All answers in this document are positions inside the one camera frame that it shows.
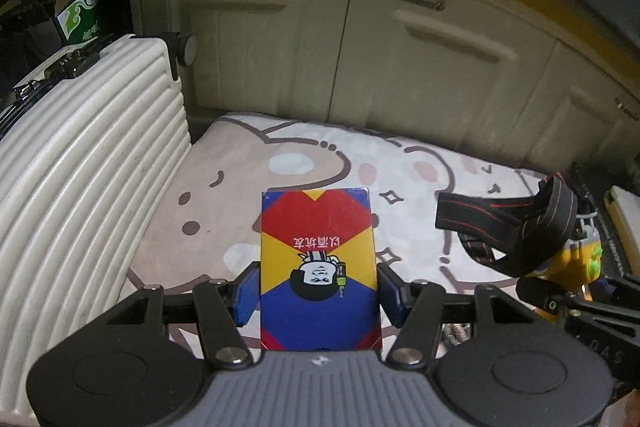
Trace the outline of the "yellow headlamp with striped strap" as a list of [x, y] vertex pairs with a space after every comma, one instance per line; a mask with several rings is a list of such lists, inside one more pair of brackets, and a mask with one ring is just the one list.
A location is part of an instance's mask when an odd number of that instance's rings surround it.
[[555, 322], [561, 298], [601, 275], [603, 248], [596, 208], [561, 173], [526, 197], [438, 195], [435, 227], [457, 234], [466, 254], [518, 281], [516, 293]]

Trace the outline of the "red yellow blue card box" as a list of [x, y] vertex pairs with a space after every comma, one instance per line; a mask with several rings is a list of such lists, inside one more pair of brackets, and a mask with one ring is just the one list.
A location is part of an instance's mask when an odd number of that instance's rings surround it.
[[265, 350], [381, 349], [366, 188], [262, 194], [260, 342]]

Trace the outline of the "bear print bed sheet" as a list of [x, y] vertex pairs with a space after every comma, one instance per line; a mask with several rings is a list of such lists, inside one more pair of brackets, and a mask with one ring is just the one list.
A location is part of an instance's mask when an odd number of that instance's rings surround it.
[[255, 115], [215, 121], [186, 154], [129, 269], [180, 295], [247, 280], [258, 347], [378, 349], [378, 272], [462, 293], [548, 267], [579, 202], [562, 176], [435, 145]]

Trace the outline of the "white foam board carton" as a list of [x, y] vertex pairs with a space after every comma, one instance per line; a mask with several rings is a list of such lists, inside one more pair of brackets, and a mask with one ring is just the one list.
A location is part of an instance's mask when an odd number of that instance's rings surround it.
[[620, 243], [628, 256], [639, 254], [639, 197], [623, 188], [613, 185], [604, 196]]

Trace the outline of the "black wrapped flat case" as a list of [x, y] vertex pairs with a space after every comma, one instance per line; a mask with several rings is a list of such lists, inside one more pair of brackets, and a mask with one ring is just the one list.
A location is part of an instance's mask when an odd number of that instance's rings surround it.
[[574, 162], [568, 170], [570, 181], [578, 194], [587, 199], [596, 210], [596, 227], [600, 232], [604, 250], [602, 272], [605, 275], [631, 274], [639, 276], [639, 255], [628, 256], [620, 243], [613, 222], [605, 208], [605, 193], [617, 185], [639, 197], [639, 173], [629, 170], [612, 173], [599, 165], [577, 164]]

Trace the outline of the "white ribbed suitcase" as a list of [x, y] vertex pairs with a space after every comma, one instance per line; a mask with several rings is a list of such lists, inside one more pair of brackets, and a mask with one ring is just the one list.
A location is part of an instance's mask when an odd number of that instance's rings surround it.
[[166, 43], [125, 36], [1, 141], [1, 419], [35, 361], [113, 306], [190, 136]]

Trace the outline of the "white cabinet row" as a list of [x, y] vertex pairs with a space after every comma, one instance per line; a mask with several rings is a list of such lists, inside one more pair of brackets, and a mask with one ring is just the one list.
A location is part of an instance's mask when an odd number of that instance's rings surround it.
[[334, 122], [487, 159], [618, 170], [638, 102], [560, 39], [480, 0], [137, 0], [141, 28], [192, 32], [192, 114]]

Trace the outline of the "green white carton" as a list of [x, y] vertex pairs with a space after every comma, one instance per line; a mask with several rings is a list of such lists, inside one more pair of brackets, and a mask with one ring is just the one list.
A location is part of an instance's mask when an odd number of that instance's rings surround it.
[[92, 39], [100, 29], [99, 0], [55, 0], [54, 23], [64, 46]]

